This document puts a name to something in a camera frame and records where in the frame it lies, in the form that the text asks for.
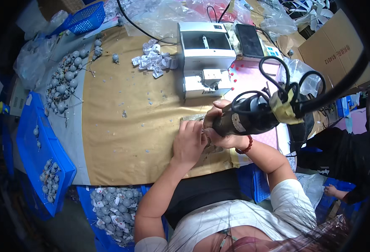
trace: person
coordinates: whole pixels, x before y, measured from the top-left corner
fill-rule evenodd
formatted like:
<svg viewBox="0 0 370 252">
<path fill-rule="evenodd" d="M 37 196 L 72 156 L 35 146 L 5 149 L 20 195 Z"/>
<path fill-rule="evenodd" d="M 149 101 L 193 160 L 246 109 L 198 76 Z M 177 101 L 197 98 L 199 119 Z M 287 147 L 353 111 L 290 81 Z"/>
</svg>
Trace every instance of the person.
<svg viewBox="0 0 370 252">
<path fill-rule="evenodd" d="M 338 190 L 334 185 L 324 188 L 327 196 L 347 204 L 363 201 L 370 194 L 370 91 L 366 108 L 366 132 L 349 134 L 336 127 L 326 128 L 307 141 L 307 147 L 321 152 L 302 149 L 297 154 L 297 166 L 355 184 L 350 192 Z"/>
<path fill-rule="evenodd" d="M 279 246 L 289 251 L 291 240 L 302 248 L 312 246 L 313 239 L 328 230 L 316 230 L 310 200 L 278 150 L 248 136 L 221 137 L 212 129 L 213 119 L 229 103 L 214 102 L 203 123 L 180 123 L 171 161 L 139 203 L 135 217 L 136 252 L 260 252 Z M 216 146 L 243 151 L 268 174 L 273 212 L 241 199 L 235 169 L 182 179 L 198 161 L 207 137 Z M 169 243 L 165 239 L 163 215 L 174 228 Z M 340 220 L 337 222 L 334 227 L 343 227 Z"/>
</svg>

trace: brown paper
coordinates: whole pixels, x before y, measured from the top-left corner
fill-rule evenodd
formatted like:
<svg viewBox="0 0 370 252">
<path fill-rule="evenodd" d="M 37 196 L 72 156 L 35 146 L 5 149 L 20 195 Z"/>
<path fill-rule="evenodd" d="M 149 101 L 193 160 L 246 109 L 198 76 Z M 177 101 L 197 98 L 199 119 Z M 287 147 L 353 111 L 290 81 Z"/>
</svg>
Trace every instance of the brown paper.
<svg viewBox="0 0 370 252">
<path fill-rule="evenodd" d="M 172 157 L 172 142 L 182 116 L 205 113 L 213 101 L 184 102 L 175 88 L 180 70 L 163 70 L 164 75 L 155 79 L 152 71 L 133 67 L 131 59 L 143 54 L 142 44 L 149 38 L 128 37 L 122 29 L 117 41 L 120 29 L 105 32 L 103 56 L 91 64 L 96 77 L 86 72 L 84 80 L 83 146 L 92 185 L 155 182 Z M 161 51 L 172 53 L 174 48 L 161 46 Z M 112 63 L 113 53 L 119 55 L 120 64 Z M 123 110 L 127 118 L 122 117 Z M 202 155 L 185 177 L 230 169 L 230 161 L 228 150 Z"/>
</svg>

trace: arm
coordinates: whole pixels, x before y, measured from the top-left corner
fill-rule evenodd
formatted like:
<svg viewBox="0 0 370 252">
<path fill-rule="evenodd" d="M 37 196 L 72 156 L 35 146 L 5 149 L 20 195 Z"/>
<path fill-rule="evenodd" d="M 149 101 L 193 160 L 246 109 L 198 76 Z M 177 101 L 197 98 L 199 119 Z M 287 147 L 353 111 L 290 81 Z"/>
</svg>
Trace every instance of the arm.
<svg viewBox="0 0 370 252">
<path fill-rule="evenodd" d="M 165 239 L 161 217 L 178 183 L 196 164 L 206 144 L 201 122 L 181 122 L 171 162 L 139 203 L 135 217 L 135 243 L 152 236 Z"/>
<path fill-rule="evenodd" d="M 221 116 L 221 109 L 230 104 L 230 101 L 220 100 L 213 103 L 214 107 L 208 111 L 204 121 L 205 133 L 212 143 L 223 148 L 237 148 L 244 150 L 248 147 L 247 136 L 231 135 L 221 137 L 212 129 L 214 118 Z M 265 173 L 268 174 L 269 188 L 272 190 L 278 183 L 286 179 L 297 179 L 290 167 L 287 158 L 277 149 L 254 140 L 251 149 L 246 155 Z"/>
</svg>

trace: white machine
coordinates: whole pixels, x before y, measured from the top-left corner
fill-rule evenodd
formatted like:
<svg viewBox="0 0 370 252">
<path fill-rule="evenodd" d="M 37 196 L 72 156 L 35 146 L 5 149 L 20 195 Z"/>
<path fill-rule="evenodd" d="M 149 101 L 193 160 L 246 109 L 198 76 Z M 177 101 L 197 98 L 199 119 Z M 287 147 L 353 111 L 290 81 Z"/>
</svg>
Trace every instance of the white machine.
<svg viewBox="0 0 370 252">
<path fill-rule="evenodd" d="M 178 23 L 177 51 L 185 99 L 222 96 L 231 90 L 228 68 L 236 54 L 220 23 Z"/>
</svg>

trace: black pants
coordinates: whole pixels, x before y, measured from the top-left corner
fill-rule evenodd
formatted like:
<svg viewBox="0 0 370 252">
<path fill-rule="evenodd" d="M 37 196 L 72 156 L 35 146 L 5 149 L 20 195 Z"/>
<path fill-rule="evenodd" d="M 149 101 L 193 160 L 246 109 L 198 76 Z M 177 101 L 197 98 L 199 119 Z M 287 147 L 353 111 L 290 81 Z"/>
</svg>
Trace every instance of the black pants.
<svg viewBox="0 0 370 252">
<path fill-rule="evenodd" d="M 224 200 L 242 199 L 236 169 L 182 179 L 164 213 L 173 229 L 195 209 Z"/>
<path fill-rule="evenodd" d="M 307 147 L 316 147 L 322 152 L 309 152 L 301 150 L 297 156 L 297 165 L 318 171 L 320 174 L 338 178 L 340 174 L 340 149 L 343 145 L 347 131 L 339 128 L 327 128 L 307 141 Z"/>
</svg>

